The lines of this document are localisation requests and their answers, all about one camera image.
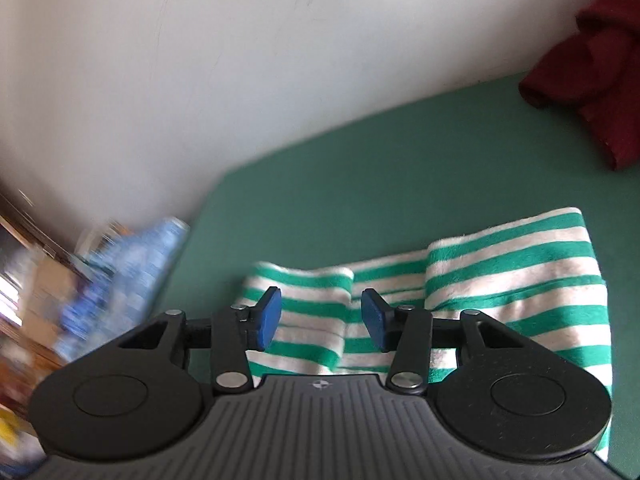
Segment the green white striped garment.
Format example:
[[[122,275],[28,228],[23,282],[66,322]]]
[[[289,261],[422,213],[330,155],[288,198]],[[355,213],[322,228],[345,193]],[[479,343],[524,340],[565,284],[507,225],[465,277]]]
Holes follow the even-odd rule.
[[[431,352],[428,381],[444,424],[517,460],[593,448],[608,456],[612,342],[608,289],[584,217],[563,208],[417,252],[298,270],[254,265],[240,293],[277,288],[282,315],[255,379],[274,374],[390,374],[393,353],[363,323],[361,297],[457,320]]]

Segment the dark red garment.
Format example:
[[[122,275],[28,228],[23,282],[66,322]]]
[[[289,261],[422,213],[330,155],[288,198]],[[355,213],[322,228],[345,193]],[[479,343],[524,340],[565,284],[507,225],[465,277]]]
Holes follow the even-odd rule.
[[[639,161],[639,0],[593,0],[577,32],[518,84],[536,108],[579,120],[614,170]]]

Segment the blue white patterned towel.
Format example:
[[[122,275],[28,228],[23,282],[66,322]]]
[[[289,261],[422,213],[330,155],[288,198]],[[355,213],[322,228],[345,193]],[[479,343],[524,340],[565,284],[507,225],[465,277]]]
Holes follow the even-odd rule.
[[[72,257],[82,283],[62,309],[54,352],[73,362],[142,323],[189,235],[186,222],[167,217],[124,233],[111,224],[93,232]]]

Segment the green bed sheet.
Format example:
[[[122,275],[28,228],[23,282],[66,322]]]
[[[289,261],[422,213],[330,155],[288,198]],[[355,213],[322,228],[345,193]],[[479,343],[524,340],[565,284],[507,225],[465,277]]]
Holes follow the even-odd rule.
[[[608,169],[576,122],[512,79],[355,122],[235,171],[206,200],[156,312],[244,304],[260,262],[316,270],[417,252],[552,210],[584,217],[608,289],[608,456],[639,473],[639,173]]]

